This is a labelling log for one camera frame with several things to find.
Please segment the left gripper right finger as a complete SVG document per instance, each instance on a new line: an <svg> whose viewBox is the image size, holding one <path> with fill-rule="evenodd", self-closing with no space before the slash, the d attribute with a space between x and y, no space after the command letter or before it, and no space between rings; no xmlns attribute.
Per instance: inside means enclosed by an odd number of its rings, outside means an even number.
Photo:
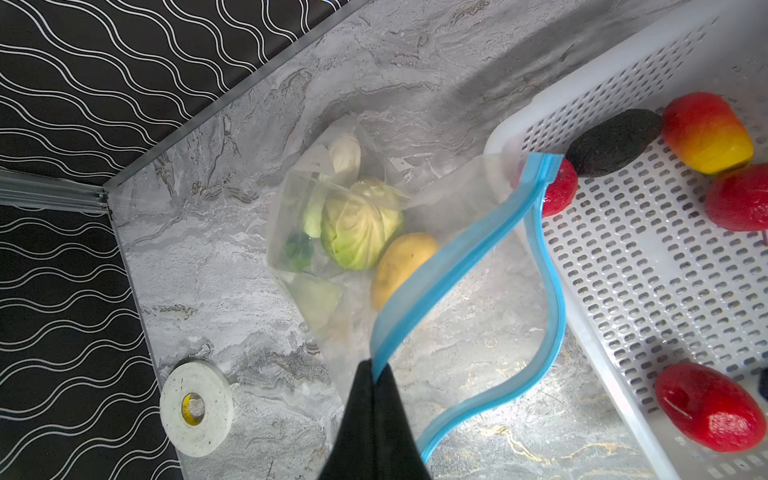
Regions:
<svg viewBox="0 0 768 480"><path fill-rule="evenodd" d="M373 385L373 433L377 479L431 479L389 365Z"/></svg>

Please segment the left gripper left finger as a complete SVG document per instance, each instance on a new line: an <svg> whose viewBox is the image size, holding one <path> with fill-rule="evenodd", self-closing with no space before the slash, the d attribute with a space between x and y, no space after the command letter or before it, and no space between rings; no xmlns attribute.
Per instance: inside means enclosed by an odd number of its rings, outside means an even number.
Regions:
<svg viewBox="0 0 768 480"><path fill-rule="evenodd" d="M359 363L332 451L319 479L375 478L374 387L371 361Z"/></svg>

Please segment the clear blue-zip bag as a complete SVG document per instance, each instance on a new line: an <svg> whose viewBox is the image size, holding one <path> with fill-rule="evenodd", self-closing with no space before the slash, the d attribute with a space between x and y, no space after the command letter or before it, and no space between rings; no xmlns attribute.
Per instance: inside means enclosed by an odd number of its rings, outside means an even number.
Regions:
<svg viewBox="0 0 768 480"><path fill-rule="evenodd" d="M321 235L313 239L302 229L319 182L300 170L299 159L341 132L362 149L354 183L376 179L402 195L403 224L368 270L340 268ZM521 397L548 373L566 314L542 206L562 156L503 150L461 160L443 175L415 175L351 117L331 123L301 156L272 206L267 263L342 395L361 361L371 361L374 378L389 365L417 449L428 459L463 422ZM319 184L326 198L351 186ZM431 234L439 249L375 311L370 288L379 261L410 233Z"/></svg>

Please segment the green toy cabbage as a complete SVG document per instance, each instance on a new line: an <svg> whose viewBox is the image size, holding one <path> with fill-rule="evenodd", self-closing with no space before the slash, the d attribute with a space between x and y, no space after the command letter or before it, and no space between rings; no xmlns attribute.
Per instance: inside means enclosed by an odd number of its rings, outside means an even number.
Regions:
<svg viewBox="0 0 768 480"><path fill-rule="evenodd" d="M373 268L403 224L401 198L398 190L376 179L329 194L321 216L321 244L328 256L344 270Z"/></svg>

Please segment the white toy radish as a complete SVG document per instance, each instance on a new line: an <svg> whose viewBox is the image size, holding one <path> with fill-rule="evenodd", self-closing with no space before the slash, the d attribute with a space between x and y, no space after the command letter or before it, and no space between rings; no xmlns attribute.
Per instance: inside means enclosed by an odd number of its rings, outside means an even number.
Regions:
<svg viewBox="0 0 768 480"><path fill-rule="evenodd" d="M314 145L299 159L300 170L313 175L319 183L350 186L359 175L362 149L350 132L341 132L328 145ZM313 187L302 214L302 229L310 238L321 235L322 209L328 190L322 184Z"/></svg>

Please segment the small red toy apple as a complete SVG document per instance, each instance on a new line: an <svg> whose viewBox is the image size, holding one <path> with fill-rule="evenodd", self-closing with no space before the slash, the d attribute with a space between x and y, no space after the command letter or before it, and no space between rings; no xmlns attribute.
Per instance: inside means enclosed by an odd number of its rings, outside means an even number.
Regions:
<svg viewBox="0 0 768 480"><path fill-rule="evenodd" d="M555 180L547 187L542 216L552 217L565 210L575 198L577 191L577 172L570 161L563 159Z"/></svg>

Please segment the red toy fruit front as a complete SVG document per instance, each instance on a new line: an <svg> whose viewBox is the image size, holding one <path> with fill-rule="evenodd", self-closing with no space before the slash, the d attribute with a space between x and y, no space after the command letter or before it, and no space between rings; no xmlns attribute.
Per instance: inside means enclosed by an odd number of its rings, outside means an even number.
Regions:
<svg viewBox="0 0 768 480"><path fill-rule="evenodd" d="M712 368L672 365L656 379L655 394L681 433L715 452L752 449L767 434L765 414L754 396Z"/></svg>

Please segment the red toy fruit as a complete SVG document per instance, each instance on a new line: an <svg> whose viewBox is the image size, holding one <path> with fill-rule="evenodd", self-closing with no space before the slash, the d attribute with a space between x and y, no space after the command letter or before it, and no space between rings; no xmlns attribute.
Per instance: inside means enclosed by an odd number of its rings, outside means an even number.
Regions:
<svg viewBox="0 0 768 480"><path fill-rule="evenodd" d="M715 452L752 449L767 434L765 414L754 396L712 368L672 365L656 379L655 394L681 433Z"/></svg>
<svg viewBox="0 0 768 480"><path fill-rule="evenodd" d="M717 226L735 232L767 229L767 164L747 165L715 177L705 213Z"/></svg>

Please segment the red yellow toy mango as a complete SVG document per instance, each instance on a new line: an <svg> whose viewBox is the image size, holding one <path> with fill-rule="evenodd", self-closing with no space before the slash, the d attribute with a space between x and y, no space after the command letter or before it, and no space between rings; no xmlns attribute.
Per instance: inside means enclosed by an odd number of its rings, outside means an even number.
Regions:
<svg viewBox="0 0 768 480"><path fill-rule="evenodd" d="M730 104L708 92L673 100L662 114L662 138L688 167L715 175L748 163L754 146Z"/></svg>

